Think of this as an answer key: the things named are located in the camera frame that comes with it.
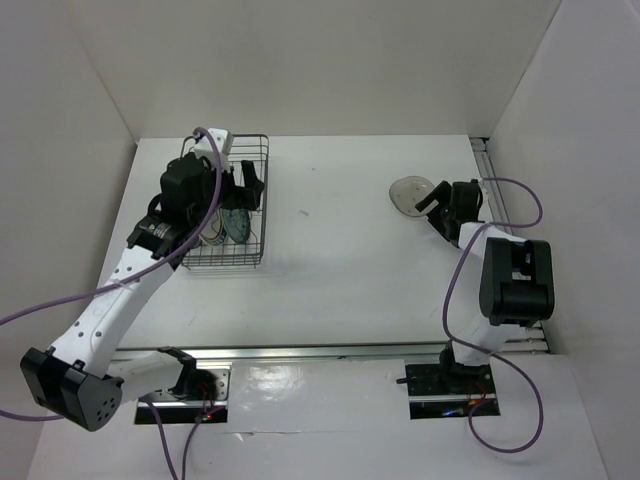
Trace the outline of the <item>clear grey glass plate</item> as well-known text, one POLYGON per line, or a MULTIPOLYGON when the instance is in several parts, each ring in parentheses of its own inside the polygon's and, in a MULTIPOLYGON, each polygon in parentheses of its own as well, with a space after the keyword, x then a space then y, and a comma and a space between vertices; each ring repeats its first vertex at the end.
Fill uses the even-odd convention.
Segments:
POLYGON ((432 203, 423 211, 415 207, 435 189, 434 184, 421 176, 407 176, 396 180, 389 188, 389 197, 396 209, 405 216, 419 218, 426 216, 435 206, 432 203))

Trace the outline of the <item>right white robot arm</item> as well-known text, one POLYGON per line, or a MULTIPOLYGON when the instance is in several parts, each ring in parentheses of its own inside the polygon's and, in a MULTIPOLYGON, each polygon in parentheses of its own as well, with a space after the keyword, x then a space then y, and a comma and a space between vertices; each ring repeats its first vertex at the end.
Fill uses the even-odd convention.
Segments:
POLYGON ((482 222, 483 195, 478 181, 441 182, 416 209, 451 245, 462 251, 443 305, 443 329, 449 344, 442 352, 436 379, 448 392, 460 391, 471 371, 489 364, 492 354, 519 330, 550 319, 555 308, 552 251, 548 242, 526 240, 503 231, 501 223, 482 222), (480 314, 467 333, 455 336, 448 326, 448 309, 464 262, 474 255, 482 261, 480 314))

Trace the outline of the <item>teal red rimmed plate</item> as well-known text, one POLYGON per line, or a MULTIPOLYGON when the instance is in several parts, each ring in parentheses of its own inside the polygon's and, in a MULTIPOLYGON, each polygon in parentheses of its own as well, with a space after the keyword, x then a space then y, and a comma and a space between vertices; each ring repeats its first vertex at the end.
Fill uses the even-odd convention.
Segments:
POLYGON ((211 247, 222 245, 227 238, 227 231, 220 212, 215 212, 209 219, 208 225, 201 231, 201 241, 211 247))

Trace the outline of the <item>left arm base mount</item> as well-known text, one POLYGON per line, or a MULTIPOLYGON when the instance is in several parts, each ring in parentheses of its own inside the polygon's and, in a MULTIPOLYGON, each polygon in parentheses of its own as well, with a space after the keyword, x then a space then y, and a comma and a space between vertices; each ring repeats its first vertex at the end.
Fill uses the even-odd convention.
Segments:
POLYGON ((158 390, 148 396, 160 420, 165 425, 193 425, 228 421, 231 364, 212 361, 198 362, 198 369, 208 374, 185 394, 178 396, 168 390, 158 390))

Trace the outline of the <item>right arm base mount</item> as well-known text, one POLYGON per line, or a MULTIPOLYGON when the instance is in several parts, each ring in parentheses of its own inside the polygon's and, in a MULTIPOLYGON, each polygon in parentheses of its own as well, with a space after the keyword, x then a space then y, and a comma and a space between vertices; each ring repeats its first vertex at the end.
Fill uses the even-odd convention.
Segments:
POLYGON ((500 407, 491 368, 456 363, 447 346, 435 364, 407 364, 396 380, 407 389, 412 420, 499 416, 500 407))

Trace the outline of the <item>blue patterned plate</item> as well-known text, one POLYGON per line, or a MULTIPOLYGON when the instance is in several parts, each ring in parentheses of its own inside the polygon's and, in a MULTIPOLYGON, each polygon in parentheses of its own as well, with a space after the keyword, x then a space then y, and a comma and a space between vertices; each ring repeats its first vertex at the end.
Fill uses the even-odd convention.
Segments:
POLYGON ((249 211, 247 209, 223 209, 221 218, 224 229, 231 240, 236 244, 246 244, 251 234, 249 211))

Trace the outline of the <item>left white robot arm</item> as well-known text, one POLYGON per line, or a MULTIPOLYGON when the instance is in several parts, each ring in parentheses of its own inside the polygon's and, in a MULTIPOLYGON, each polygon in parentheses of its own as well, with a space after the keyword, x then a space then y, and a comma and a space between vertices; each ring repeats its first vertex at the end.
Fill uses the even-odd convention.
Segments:
POLYGON ((174 274, 216 199, 225 210, 257 210, 265 184, 253 162, 217 170, 193 152, 170 161, 160 191, 136 223, 106 292, 96 295, 47 350, 29 349, 20 368, 40 406, 87 431, 104 427, 118 407, 156 391, 176 399, 212 401, 217 379, 188 353, 160 347, 137 360, 114 363, 122 338, 155 292, 174 274))

